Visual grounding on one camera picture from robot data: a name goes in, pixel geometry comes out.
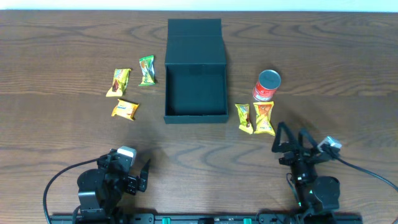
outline candy wrapper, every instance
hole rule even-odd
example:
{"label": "candy wrapper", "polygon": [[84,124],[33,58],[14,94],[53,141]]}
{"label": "candy wrapper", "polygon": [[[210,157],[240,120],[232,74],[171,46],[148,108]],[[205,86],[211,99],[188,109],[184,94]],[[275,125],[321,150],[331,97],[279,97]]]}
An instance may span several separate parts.
{"label": "candy wrapper", "polygon": [[141,58],[139,65],[142,70],[142,82],[140,86],[155,85],[154,56]]}
{"label": "candy wrapper", "polygon": [[122,116],[123,118],[127,118],[131,121],[134,121],[134,113],[136,113],[136,110],[138,108],[138,104],[135,103],[130,103],[124,100],[119,100],[119,103],[115,106],[115,108],[112,111],[112,116],[119,115]]}
{"label": "candy wrapper", "polygon": [[112,87],[108,90],[106,96],[123,96],[129,82],[130,68],[115,69],[113,75]]}
{"label": "candy wrapper", "polygon": [[239,120],[241,122],[239,129],[249,134],[253,134],[253,126],[250,123],[249,115],[250,106],[248,104],[235,104],[235,106],[238,109]]}
{"label": "candy wrapper", "polygon": [[254,134],[268,133],[275,136],[274,128],[271,125],[271,112],[274,107],[274,102],[258,102],[253,103],[256,109],[256,131]]}

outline open box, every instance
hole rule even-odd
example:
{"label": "open box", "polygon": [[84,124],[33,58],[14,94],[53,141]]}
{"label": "open box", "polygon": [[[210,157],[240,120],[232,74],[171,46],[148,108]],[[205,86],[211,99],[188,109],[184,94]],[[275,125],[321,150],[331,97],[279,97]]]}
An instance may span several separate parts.
{"label": "open box", "polygon": [[228,120],[221,19],[169,19],[165,67],[167,124]]}

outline wood grain surface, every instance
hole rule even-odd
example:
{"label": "wood grain surface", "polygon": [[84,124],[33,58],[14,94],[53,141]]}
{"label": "wood grain surface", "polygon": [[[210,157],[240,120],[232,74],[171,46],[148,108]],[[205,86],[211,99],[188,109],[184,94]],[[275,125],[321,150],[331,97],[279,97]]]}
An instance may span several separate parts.
{"label": "wood grain surface", "polygon": [[[168,124],[164,58],[169,18],[222,18],[228,56],[226,124]],[[238,129],[235,103],[252,103],[258,74],[282,85],[272,124],[306,127],[343,143],[343,159],[398,184],[398,14],[317,12],[0,11],[0,223],[45,223],[42,194],[64,167],[110,148],[151,158],[144,194],[126,209],[159,213],[256,213],[296,208],[271,153],[273,137]],[[139,59],[155,55],[157,84],[141,82]],[[124,99],[135,121],[111,117],[115,68],[132,68]],[[255,120],[254,108],[251,118]],[[78,205],[78,167],[50,188],[50,213]],[[398,218],[398,194],[338,162],[317,166],[341,182],[340,211],[365,223]]]}

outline red can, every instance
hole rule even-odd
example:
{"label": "red can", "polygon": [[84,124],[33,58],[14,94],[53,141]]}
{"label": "red can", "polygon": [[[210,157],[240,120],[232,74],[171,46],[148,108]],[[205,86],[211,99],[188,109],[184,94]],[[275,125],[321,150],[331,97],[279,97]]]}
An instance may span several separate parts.
{"label": "red can", "polygon": [[280,75],[273,70],[264,70],[253,89],[253,97],[257,101],[269,101],[280,86]]}

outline can lid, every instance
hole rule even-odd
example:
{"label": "can lid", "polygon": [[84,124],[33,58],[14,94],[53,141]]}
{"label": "can lid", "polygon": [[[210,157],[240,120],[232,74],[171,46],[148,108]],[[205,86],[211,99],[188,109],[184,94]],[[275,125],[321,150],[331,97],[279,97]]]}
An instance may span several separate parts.
{"label": "can lid", "polygon": [[274,90],[280,86],[280,75],[273,70],[264,70],[260,73],[259,81],[262,87]]}

